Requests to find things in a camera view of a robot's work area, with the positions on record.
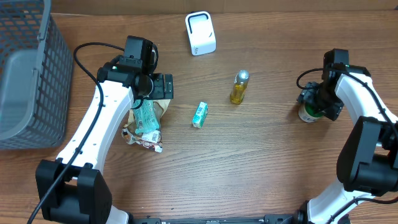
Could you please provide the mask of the green lid jar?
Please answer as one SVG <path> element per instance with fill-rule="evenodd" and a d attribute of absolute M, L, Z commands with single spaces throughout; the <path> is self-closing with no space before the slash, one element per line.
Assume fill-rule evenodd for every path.
<path fill-rule="evenodd" d="M 316 112 L 308 103 L 303 103 L 298 110 L 298 116 L 306 123 L 314 123 L 324 117 L 324 114 L 322 112 Z"/>

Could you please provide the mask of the brown patterned snack bag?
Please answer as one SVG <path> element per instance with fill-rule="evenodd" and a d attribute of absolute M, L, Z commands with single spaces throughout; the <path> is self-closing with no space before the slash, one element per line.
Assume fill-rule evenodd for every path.
<path fill-rule="evenodd" d="M 133 109 L 130 109 L 127 123 L 123 126 L 121 135 L 128 144 L 138 144 L 144 148 L 150 149 L 151 151 L 161 153 L 163 150 L 163 145 L 160 119 L 167 111 L 170 100 L 152 101 L 154 102 L 155 113 L 159 121 L 160 128 L 149 133 L 136 134 L 134 132 L 136 130 L 136 121 Z"/>

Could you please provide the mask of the green Kleenex tissue pack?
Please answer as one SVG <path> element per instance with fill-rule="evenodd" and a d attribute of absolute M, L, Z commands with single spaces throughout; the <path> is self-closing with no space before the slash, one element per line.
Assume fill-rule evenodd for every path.
<path fill-rule="evenodd" d="M 193 126 L 199 129 L 202 128 L 207 114 L 208 114 L 208 104 L 201 101 L 192 119 Z"/>

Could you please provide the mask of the clear plastic bottle grey cap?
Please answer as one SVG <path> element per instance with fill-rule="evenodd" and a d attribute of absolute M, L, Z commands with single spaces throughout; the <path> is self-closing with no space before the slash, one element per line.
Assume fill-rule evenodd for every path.
<path fill-rule="evenodd" d="M 241 104 L 244 99 L 244 94 L 249 83 L 249 72 L 247 70 L 240 70 L 234 79 L 234 86 L 230 94 L 230 101 L 234 104 Z"/>

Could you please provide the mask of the mint green wipes pack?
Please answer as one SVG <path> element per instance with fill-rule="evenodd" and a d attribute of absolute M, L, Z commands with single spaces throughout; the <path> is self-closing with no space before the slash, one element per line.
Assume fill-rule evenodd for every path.
<path fill-rule="evenodd" d="M 160 128 L 152 100 L 136 100 L 133 104 L 136 134 L 149 133 Z"/>

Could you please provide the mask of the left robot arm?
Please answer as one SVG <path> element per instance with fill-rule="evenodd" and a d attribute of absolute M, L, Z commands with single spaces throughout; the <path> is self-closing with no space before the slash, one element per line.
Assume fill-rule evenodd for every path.
<path fill-rule="evenodd" d="M 129 110 L 146 100 L 174 97 L 171 74 L 155 73 L 157 46 L 142 37 L 128 36 L 123 54 L 89 77 L 96 89 L 92 102 L 71 141 L 53 161 L 42 160 L 35 172 L 38 213 L 57 223 L 133 223 L 131 213 L 116 208 L 103 177 L 111 142 Z"/>

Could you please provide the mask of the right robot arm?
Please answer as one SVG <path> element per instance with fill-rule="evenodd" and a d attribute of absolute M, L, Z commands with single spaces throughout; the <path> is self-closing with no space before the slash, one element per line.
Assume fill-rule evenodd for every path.
<path fill-rule="evenodd" d="M 343 108 L 354 124 L 336 163 L 336 180 L 310 199 L 286 223 L 349 223 L 349 212 L 363 202 L 397 191 L 397 116 L 389 111 L 365 67 L 349 64 L 349 52 L 332 49 L 318 69 L 322 82 L 300 86 L 298 115 L 307 123 L 336 120 Z"/>

